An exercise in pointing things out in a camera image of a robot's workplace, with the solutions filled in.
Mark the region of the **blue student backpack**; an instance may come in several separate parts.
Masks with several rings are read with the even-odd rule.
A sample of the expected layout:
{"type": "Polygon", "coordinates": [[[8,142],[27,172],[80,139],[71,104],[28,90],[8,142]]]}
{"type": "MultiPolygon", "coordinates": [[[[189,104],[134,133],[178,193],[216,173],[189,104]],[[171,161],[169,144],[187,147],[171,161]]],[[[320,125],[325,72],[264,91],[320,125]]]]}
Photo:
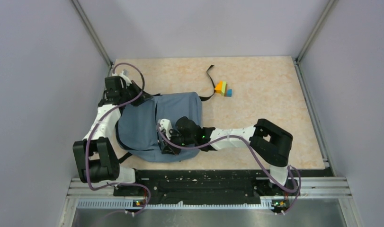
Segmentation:
{"type": "Polygon", "coordinates": [[[166,145],[156,130],[159,120],[168,119],[170,126],[188,118],[197,126],[202,124],[203,101],[208,97],[196,92],[150,95],[146,92],[130,105],[120,108],[116,123],[116,140],[130,154],[149,162],[170,163],[194,158],[199,149],[178,149],[166,145]]]}

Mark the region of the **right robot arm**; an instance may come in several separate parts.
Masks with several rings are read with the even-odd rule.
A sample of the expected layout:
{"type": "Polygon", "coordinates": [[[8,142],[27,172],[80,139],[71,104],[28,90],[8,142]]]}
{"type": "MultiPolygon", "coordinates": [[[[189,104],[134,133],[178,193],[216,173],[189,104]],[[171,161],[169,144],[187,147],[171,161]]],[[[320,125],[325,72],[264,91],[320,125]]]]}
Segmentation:
{"type": "Polygon", "coordinates": [[[292,193],[297,185],[288,189],[291,166],[289,154],[293,135],[267,119],[258,119],[255,125],[238,129],[200,127],[193,120],[181,117],[172,127],[170,120],[159,119],[157,132],[166,148],[175,154],[198,149],[219,151],[228,148],[248,148],[254,159],[269,178],[269,190],[275,195],[292,193]]]}

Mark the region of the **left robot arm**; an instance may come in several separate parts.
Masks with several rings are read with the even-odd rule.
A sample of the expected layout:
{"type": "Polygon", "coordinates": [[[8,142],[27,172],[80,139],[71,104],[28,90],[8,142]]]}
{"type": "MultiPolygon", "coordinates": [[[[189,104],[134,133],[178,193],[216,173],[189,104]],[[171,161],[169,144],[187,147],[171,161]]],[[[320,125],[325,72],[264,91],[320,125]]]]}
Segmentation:
{"type": "Polygon", "coordinates": [[[133,80],[124,75],[105,78],[105,91],[98,104],[97,116],[86,136],[73,144],[73,153],[80,180],[83,183],[125,183],[125,190],[138,195],[142,181],[135,170],[120,166],[120,159],[110,142],[116,124],[127,104],[138,106],[152,99],[133,80]]]}

